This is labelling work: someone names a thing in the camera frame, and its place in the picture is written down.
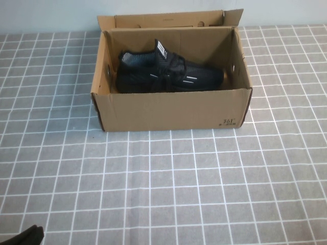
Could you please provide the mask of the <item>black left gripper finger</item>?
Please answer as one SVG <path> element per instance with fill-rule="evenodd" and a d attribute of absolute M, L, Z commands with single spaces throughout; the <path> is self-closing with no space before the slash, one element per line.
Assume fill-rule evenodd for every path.
<path fill-rule="evenodd" d="M 1 242 L 1 245 L 38 244 L 36 225 L 33 225 L 20 234 Z"/>
<path fill-rule="evenodd" d="M 39 226 L 35 230 L 35 245 L 41 245 L 44 238 L 44 230 L 42 226 Z"/>

